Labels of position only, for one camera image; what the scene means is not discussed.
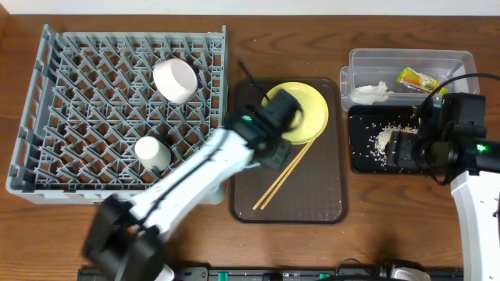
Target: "black mat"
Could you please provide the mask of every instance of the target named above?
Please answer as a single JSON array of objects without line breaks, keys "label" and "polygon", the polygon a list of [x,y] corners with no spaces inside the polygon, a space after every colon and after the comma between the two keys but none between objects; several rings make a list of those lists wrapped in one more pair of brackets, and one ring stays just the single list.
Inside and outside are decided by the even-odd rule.
[{"label": "black mat", "polygon": [[401,169],[382,165],[370,151],[375,151],[371,136],[377,136],[382,128],[391,125],[417,128],[418,119],[412,118],[411,106],[356,105],[349,109],[349,144],[352,168],[358,173],[418,173],[418,169]]}]

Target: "black tray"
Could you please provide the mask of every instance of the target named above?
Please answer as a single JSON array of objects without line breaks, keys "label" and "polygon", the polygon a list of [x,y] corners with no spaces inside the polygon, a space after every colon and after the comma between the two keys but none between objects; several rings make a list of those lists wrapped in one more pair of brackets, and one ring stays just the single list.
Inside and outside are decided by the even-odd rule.
[{"label": "black tray", "polygon": [[[302,82],[316,88],[329,110],[328,124],[264,210],[252,210],[281,171],[266,167],[235,176],[230,189],[230,213],[246,223],[335,224],[348,211],[345,146],[338,85],[327,79],[258,79],[267,92],[284,82]],[[260,105],[262,93],[248,80],[235,87],[234,108]],[[294,145],[291,160],[303,145]]]},{"label": "black tray", "polygon": [[349,109],[349,143],[351,145],[352,169],[358,173],[418,173],[418,169],[401,169],[381,162],[370,154],[375,143],[369,138],[378,135],[389,123],[401,126],[418,126],[418,119],[412,118],[411,106],[355,105]]}]

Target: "clear plastic container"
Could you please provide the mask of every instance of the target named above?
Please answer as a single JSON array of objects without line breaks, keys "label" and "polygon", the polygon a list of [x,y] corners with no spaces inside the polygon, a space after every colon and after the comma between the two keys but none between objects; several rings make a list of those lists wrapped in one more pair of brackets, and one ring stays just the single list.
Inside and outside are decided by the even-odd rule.
[{"label": "clear plastic container", "polygon": [[[474,57],[466,51],[354,49],[349,55],[349,67],[341,69],[342,108],[348,111],[353,105],[419,105],[428,93],[417,92],[396,81],[405,67],[431,76],[439,83],[476,72]],[[361,86],[377,86],[380,81],[393,93],[368,94],[356,90]],[[447,88],[451,93],[479,94],[477,78],[458,80]],[[441,104],[439,94],[434,104]]]}]

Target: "wooden surface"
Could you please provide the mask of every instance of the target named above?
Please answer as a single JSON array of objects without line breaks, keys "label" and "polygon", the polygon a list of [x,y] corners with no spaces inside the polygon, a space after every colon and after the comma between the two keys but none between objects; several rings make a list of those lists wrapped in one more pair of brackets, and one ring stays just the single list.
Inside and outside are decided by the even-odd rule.
[{"label": "wooden surface", "polygon": [[[42,27],[64,31],[219,31],[233,58],[256,76],[321,76],[338,83],[353,48],[467,50],[477,69],[500,73],[500,21],[480,17],[388,16],[11,16],[0,47],[0,179],[5,178]],[[231,84],[243,77],[234,64]],[[500,141],[498,82],[481,80],[488,139]],[[177,260],[212,266],[335,266],[383,256],[424,266],[462,264],[459,222],[449,187],[423,176],[348,174],[350,212],[337,226],[243,225],[227,201],[199,206],[172,239]],[[0,189],[2,280],[75,280],[94,206],[33,205]]]}]

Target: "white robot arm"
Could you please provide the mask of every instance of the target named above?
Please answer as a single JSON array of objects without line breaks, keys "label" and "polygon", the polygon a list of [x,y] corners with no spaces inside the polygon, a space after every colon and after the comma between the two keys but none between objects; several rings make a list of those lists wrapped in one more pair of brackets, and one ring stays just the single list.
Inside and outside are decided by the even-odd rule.
[{"label": "white robot arm", "polygon": [[84,255],[109,279],[171,281],[163,263],[163,242],[207,194],[250,161],[280,168],[291,144],[281,138],[300,104],[280,91],[258,112],[231,113],[226,128],[212,137],[175,172],[144,193],[122,202],[106,198],[84,242]]},{"label": "white robot arm", "polygon": [[500,280],[500,174],[464,172],[451,186],[459,212],[464,280]]}]

